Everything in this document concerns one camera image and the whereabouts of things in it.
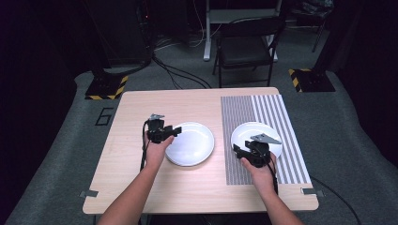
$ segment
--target yellow and black striped tape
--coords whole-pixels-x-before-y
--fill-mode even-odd
[[[117,88],[116,93],[112,96],[85,96],[85,99],[92,99],[92,100],[117,99],[122,95],[123,89],[126,86],[128,78],[129,77],[126,76],[122,79],[122,81],[120,82],[119,88]]]
[[[297,78],[297,76],[296,76],[296,71],[297,71],[297,70],[300,70],[300,71],[311,71],[311,70],[308,69],[308,68],[302,68],[302,69],[289,69],[289,74],[290,74],[290,77],[292,78],[292,82],[293,82],[293,85],[294,85],[295,88],[296,88],[296,91],[297,91],[297,92],[303,92],[302,89],[301,89],[301,86],[299,85],[299,80],[298,80],[298,78]]]

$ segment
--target person's left hand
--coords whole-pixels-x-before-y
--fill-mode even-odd
[[[147,134],[145,134],[145,144],[147,145],[146,149],[146,167],[155,167],[158,169],[163,162],[164,155],[166,153],[166,148],[169,146],[174,140],[174,136],[168,137],[164,142],[161,143],[153,143],[149,142],[147,138]]]

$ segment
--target paper plate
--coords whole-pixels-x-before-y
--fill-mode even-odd
[[[231,136],[231,146],[236,144],[240,149],[245,151],[250,151],[249,148],[245,146],[245,141],[252,141],[251,136],[265,133],[269,137],[281,141],[281,137],[278,132],[272,127],[258,122],[249,122],[239,125]],[[271,151],[276,158],[281,155],[283,144],[269,143],[269,151]]]
[[[198,123],[187,122],[177,125],[182,132],[166,149],[166,156],[178,166],[194,166],[208,158],[214,148],[211,131]]]

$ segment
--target striped mat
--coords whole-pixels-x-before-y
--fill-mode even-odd
[[[252,183],[250,174],[240,164],[231,146],[233,131],[247,122],[266,124],[281,136],[283,150],[277,159],[279,184],[311,183],[281,95],[222,97],[221,101],[227,185]]]

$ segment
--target table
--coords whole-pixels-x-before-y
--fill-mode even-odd
[[[278,16],[281,10],[282,0],[278,0],[275,8],[260,8],[260,9],[210,9],[209,0],[206,0],[206,45],[203,59],[210,60],[211,51],[211,23],[229,23],[241,18],[250,17],[271,17]],[[268,43],[272,42],[272,37],[268,38]]]
[[[161,164],[146,202],[145,214],[196,214],[262,212],[263,205],[253,185],[226,185],[222,97],[279,95],[276,88],[225,88],[137,91],[123,94],[99,159],[87,196],[86,214],[102,214],[138,174],[142,155],[142,127],[152,113],[164,114],[165,125],[197,122],[214,135],[215,146],[208,159],[197,166],[179,167],[167,158]],[[291,210],[318,207],[314,195],[303,195],[310,183],[279,184],[279,195]]]

